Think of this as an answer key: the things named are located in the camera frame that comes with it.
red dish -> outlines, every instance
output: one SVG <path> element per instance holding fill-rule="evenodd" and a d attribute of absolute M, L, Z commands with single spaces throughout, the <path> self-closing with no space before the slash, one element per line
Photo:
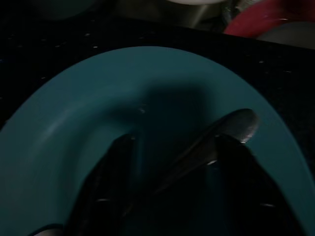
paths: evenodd
<path fill-rule="evenodd" d="M 275 26 L 315 22 L 315 0 L 263 0 L 237 15 L 224 33 L 256 38 Z"/>

plate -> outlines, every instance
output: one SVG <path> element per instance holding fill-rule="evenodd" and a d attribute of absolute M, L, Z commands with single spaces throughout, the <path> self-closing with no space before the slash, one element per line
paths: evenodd
<path fill-rule="evenodd" d="M 224 33 L 257 38 L 261 34 L 289 22 L 315 21 L 313 0 L 262 0 L 238 14 Z"/>
<path fill-rule="evenodd" d="M 0 133 L 0 234 L 26 236 L 63 224 L 84 178 L 120 135 L 136 131 L 143 137 L 130 180 L 141 184 L 204 127 L 241 108 L 261 118 L 248 147 L 279 184 L 305 231 L 315 235 L 314 183 L 273 108 L 223 66 L 163 47 L 124 48 L 82 61 L 16 111 Z M 227 234 L 218 217 L 215 176 L 209 168 L 205 178 L 187 187 L 185 218 L 174 215 L 173 203 L 159 224 L 147 217 L 139 225 L 150 226 L 151 235 L 189 235 L 197 228 L 199 235 Z M 143 234 L 140 228 L 130 227 L 126 234 Z"/>

